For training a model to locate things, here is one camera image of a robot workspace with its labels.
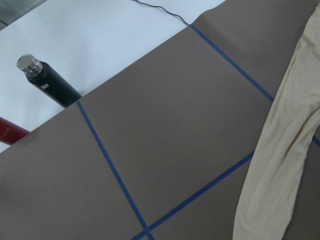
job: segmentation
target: black bottle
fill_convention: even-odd
[[[26,75],[26,79],[66,108],[81,98],[66,80],[64,80],[49,64],[39,61],[31,54],[25,54],[16,63]]]

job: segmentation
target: red bottle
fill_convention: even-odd
[[[28,133],[29,131],[0,117],[0,142],[12,145]]]

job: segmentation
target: beige cloth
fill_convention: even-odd
[[[319,123],[320,6],[306,24],[264,124],[236,210],[233,240],[282,239]]]

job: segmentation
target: metal bottle cap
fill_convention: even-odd
[[[25,54],[19,58],[16,62],[16,66],[20,69],[27,77],[37,76],[43,68],[43,65],[31,54]]]

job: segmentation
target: white label on bottle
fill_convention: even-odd
[[[42,89],[46,89],[47,87],[49,87],[48,84],[45,84],[45,85],[43,85],[43,86],[40,86],[40,88],[42,88]]]

